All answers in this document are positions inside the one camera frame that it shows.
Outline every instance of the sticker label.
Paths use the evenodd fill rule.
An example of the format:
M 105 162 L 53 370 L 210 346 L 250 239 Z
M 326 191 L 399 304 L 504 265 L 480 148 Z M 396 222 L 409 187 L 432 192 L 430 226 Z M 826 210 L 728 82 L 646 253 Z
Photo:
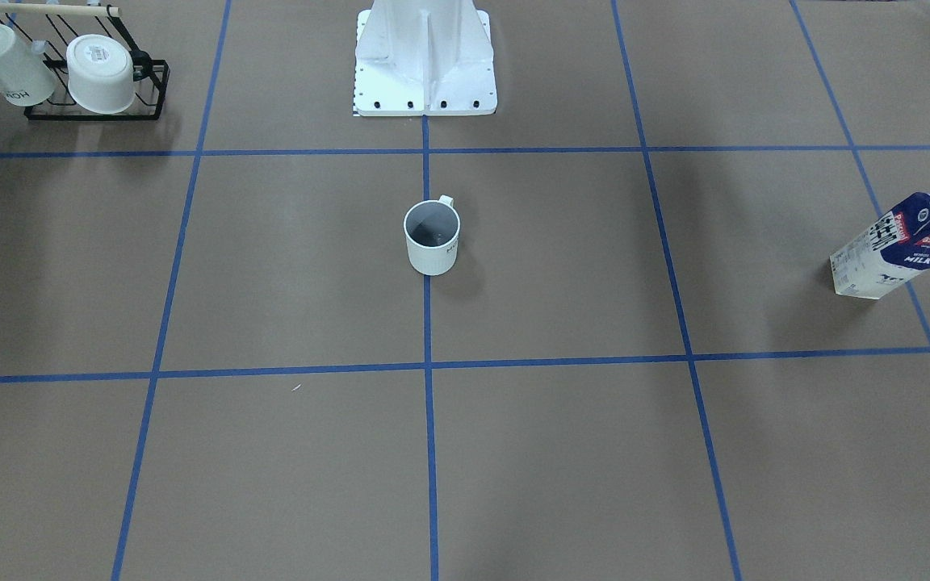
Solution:
M 889 212 L 882 219 L 870 227 L 870 247 L 872 250 L 882 250 L 893 244 L 904 242 L 907 235 L 907 221 L 902 214 Z
M 110 60 L 110 51 L 101 44 L 89 44 L 85 47 L 85 58 L 95 64 L 104 63 Z

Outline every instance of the dish rack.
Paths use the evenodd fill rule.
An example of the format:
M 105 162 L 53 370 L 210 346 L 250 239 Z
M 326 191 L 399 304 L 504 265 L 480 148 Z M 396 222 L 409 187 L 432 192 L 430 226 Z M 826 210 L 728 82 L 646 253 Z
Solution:
M 36 21 L 40 21 L 36 16 L 44 16 L 48 26 L 42 23 L 42 31 L 49 38 L 52 38 L 52 34 L 55 34 L 55 37 L 63 43 L 62 51 L 54 41 L 36 40 L 31 34 L 28 34 L 27 30 L 18 22 L 21 16 Z M 78 33 L 77 29 L 74 29 L 74 26 L 71 25 L 67 18 L 75 19 L 75 22 L 80 21 L 86 26 L 97 25 L 93 29 L 95 33 L 101 32 L 111 38 L 115 38 L 116 35 L 127 45 L 128 51 L 132 54 L 132 63 L 134 65 L 132 80 L 136 83 L 136 102 L 126 111 L 113 115 L 93 113 L 93 111 L 85 110 L 84 107 L 79 106 L 70 96 L 67 89 L 67 61 L 64 52 L 66 52 L 67 44 L 70 44 L 70 41 L 82 34 Z M 11 26 L 23 34 L 36 47 L 40 46 L 38 43 L 44 43 L 44 46 L 41 47 L 44 49 L 42 59 L 44 59 L 45 66 L 48 66 L 59 80 L 56 91 L 45 102 L 23 109 L 23 115 L 30 120 L 155 121 L 160 118 L 160 114 L 163 112 L 163 102 L 167 95 L 170 67 L 167 65 L 167 61 L 153 59 L 148 52 L 139 48 L 139 44 L 132 37 L 132 33 L 124 25 L 121 19 L 121 10 L 117 6 L 111 4 L 100 6 L 94 0 L 85 6 L 60 4 L 58 0 L 47 0 L 45 4 L 14 4 L 0 1 L 0 23 Z M 29 27 L 33 24 L 31 22 L 25 23 Z

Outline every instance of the blue tape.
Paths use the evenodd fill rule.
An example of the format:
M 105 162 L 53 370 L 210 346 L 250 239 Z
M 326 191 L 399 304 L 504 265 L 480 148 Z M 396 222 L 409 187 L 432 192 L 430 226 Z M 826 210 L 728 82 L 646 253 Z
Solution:
M 489 154 L 489 153 L 636 153 L 641 147 L 494 147 L 494 148 L 432 148 L 432 154 Z
M 196 151 L 18 151 L 0 153 L 0 159 L 49 159 L 75 157 L 192 157 Z
M 619 18 L 619 6 L 616 0 L 612 0 L 613 18 L 616 21 L 616 36 L 619 38 L 619 51 L 623 59 L 623 69 L 626 71 L 626 83 L 630 88 L 630 102 L 634 107 L 634 119 L 638 128 L 638 137 L 641 140 L 643 149 L 643 161 L 645 161 L 645 172 L 648 173 L 648 188 L 651 192 L 652 206 L 656 209 L 656 223 L 660 230 L 660 239 L 662 242 L 662 255 L 667 264 L 669 275 L 669 288 L 672 290 L 672 300 L 677 310 L 677 321 L 680 325 L 681 339 L 684 342 L 684 354 L 687 360 L 688 372 L 691 376 L 691 387 L 693 387 L 694 401 L 698 408 L 698 419 L 702 423 L 702 438 L 706 446 L 706 454 L 709 460 L 709 468 L 712 472 L 713 488 L 716 492 L 716 504 L 719 507 L 720 523 L 723 525 L 723 534 L 727 539 L 727 554 L 731 558 L 731 571 L 733 571 L 735 581 L 742 580 L 741 563 L 738 559 L 738 548 L 735 544 L 733 529 L 731 529 L 730 512 L 727 511 L 727 496 L 723 491 L 723 479 L 720 477 L 719 465 L 716 461 L 715 446 L 713 445 L 712 431 L 709 427 L 709 417 L 706 413 L 705 401 L 702 400 L 702 387 L 698 379 L 698 368 L 695 366 L 693 350 L 691 349 L 691 339 L 687 329 L 687 319 L 684 316 L 683 301 L 680 297 L 680 287 L 677 284 L 677 275 L 672 263 L 672 253 L 669 251 L 669 239 L 667 228 L 665 228 L 664 218 L 662 218 L 662 209 L 660 198 L 658 198 L 658 187 L 656 186 L 656 173 L 652 168 L 651 155 L 648 151 L 648 140 L 645 136 L 645 128 L 641 119 L 641 107 L 639 106 L 638 91 L 634 84 L 634 74 L 630 66 L 630 56 L 627 55 L 626 40 L 623 37 L 623 26 Z
M 897 144 L 872 144 L 872 146 L 857 144 L 856 148 L 860 151 L 930 151 L 930 144 L 902 144 L 902 146 L 897 146 Z
M 132 511 L 136 503 L 136 493 L 139 490 L 139 475 L 141 472 L 141 461 L 145 452 L 145 441 L 149 436 L 150 420 L 153 414 L 153 401 L 156 398 L 156 383 L 160 371 L 160 365 L 163 360 L 163 346 L 167 340 L 167 327 L 170 324 L 170 309 L 174 302 L 174 288 L 178 285 L 178 271 L 181 269 L 182 253 L 185 247 L 185 234 L 189 224 L 189 216 L 192 211 L 192 199 L 195 195 L 196 180 L 199 177 L 199 163 L 203 159 L 203 144 L 207 140 L 207 125 L 210 122 L 211 107 L 214 103 L 214 89 L 217 87 L 218 70 L 221 66 L 221 57 L 224 52 L 224 38 L 228 33 L 228 17 L 232 13 L 232 0 L 225 0 L 224 15 L 221 16 L 221 30 L 218 32 L 217 49 L 214 54 L 214 66 L 211 70 L 210 85 L 207 88 L 207 101 L 203 104 L 203 118 L 199 125 L 199 140 L 196 143 L 196 155 L 192 161 L 192 171 L 189 176 L 189 186 L 185 193 L 185 207 L 182 210 L 182 224 L 178 228 L 178 242 L 174 246 L 174 260 L 171 262 L 170 280 L 167 282 L 167 296 L 163 313 L 160 317 L 160 332 L 157 336 L 156 352 L 153 357 L 153 376 L 150 379 L 149 387 L 145 391 L 145 408 L 143 419 L 139 427 L 139 442 L 136 445 L 136 456 L 132 463 L 132 478 L 128 482 L 128 493 L 124 503 L 124 514 L 121 520 L 121 530 L 117 540 L 117 552 L 114 556 L 114 569 L 111 573 L 111 581 L 119 581 L 121 570 L 124 566 L 124 552 L 127 548 L 128 530 L 132 524 Z
M 206 157 L 222 156 L 299 156 L 299 155 L 417 155 L 420 148 L 214 148 L 204 150 Z
M 429 467 L 429 580 L 440 579 L 439 515 L 436 494 L 436 420 L 433 405 L 433 371 L 425 368 L 425 449 Z
M 811 359 L 811 357 L 879 357 L 895 354 L 930 353 L 930 347 L 878 347 L 877 349 L 817 349 L 801 352 L 695 353 L 695 361 L 739 361 L 756 359 Z
M 249 367 L 232 369 L 188 369 L 160 371 L 161 379 L 250 378 L 255 375 L 318 375 L 329 373 L 371 373 L 377 371 L 411 371 L 424 369 L 423 363 L 378 363 L 362 365 L 305 365 L 296 367 Z
M 421 116 L 421 199 L 429 199 L 429 117 Z
M 831 99 L 831 105 L 834 106 L 835 115 L 838 115 L 838 122 L 842 126 L 842 132 L 845 133 L 845 139 L 848 141 L 850 151 L 852 151 L 852 157 L 856 159 L 857 169 L 860 170 L 860 176 L 863 179 L 864 187 L 867 188 L 867 195 L 870 196 L 870 202 L 874 205 L 874 210 L 878 213 L 878 216 L 882 214 L 882 206 L 878 203 L 878 197 L 874 193 L 874 187 L 871 184 L 870 177 L 867 175 L 867 169 L 864 168 L 863 160 L 860 158 L 860 147 L 857 147 L 856 142 L 853 142 L 853 134 L 849 131 L 848 125 L 845 122 L 845 115 L 842 115 L 841 107 L 838 106 L 838 99 L 835 98 L 835 93 L 831 88 L 831 82 L 827 79 L 827 74 L 823 71 L 823 63 L 820 62 L 819 54 L 816 52 L 816 47 L 813 45 L 813 40 L 809 36 L 809 29 L 806 27 L 805 19 L 802 18 L 802 12 L 798 10 L 798 4 L 796 0 L 789 0 L 791 5 L 791 10 L 794 11 L 796 19 L 798 20 L 798 26 L 802 29 L 803 37 L 805 38 L 806 44 L 809 47 L 809 52 L 813 56 L 813 63 L 816 65 L 817 73 L 819 73 L 820 80 L 823 81 L 824 88 L 827 89 L 827 96 Z M 874 148 L 874 150 L 905 150 L 905 148 L 900 148 L 897 146 L 885 146 L 883 148 Z M 911 296 L 911 302 L 914 304 L 914 309 L 918 320 L 920 321 L 920 327 L 924 330 L 925 336 L 928 338 L 929 352 L 930 352 L 930 324 L 928 323 L 928 317 L 925 315 L 924 308 L 920 306 L 920 301 L 916 291 L 914 290 L 914 284 L 907 283 L 907 293 Z
M 53 382 L 121 382 L 125 379 L 149 379 L 148 371 L 120 371 L 115 373 L 54 373 L 46 375 L 0 375 L 0 383 L 53 383 Z
M 848 151 L 848 146 L 652 146 L 651 153 L 704 151 Z
M 476 369 L 499 367 L 561 367 L 576 365 L 627 365 L 635 363 L 676 363 L 687 361 L 684 354 L 652 354 L 635 357 L 559 357 L 559 359 L 502 359 L 436 361 L 433 369 Z

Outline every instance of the white cup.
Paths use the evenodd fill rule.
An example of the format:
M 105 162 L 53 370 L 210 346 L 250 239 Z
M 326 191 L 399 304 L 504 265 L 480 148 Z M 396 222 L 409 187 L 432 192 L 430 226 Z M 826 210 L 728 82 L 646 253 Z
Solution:
M 407 257 L 421 274 L 436 276 L 450 270 L 458 258 L 462 220 L 455 199 L 442 195 L 416 203 L 404 215 Z
M 113 115 L 136 100 L 132 55 L 111 37 L 86 34 L 71 40 L 67 74 L 70 96 L 92 113 Z
M 35 106 L 52 96 L 57 79 L 40 56 L 0 23 L 0 93 L 16 106 Z

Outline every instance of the wooden dowel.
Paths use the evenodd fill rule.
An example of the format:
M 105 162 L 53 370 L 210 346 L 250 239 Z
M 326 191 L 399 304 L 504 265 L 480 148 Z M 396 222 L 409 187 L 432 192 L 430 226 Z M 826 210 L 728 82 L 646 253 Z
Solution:
M 114 16 L 121 18 L 117 6 L 68 6 L 66 4 L 14 4 L 0 2 L 0 12 L 18 15 Z

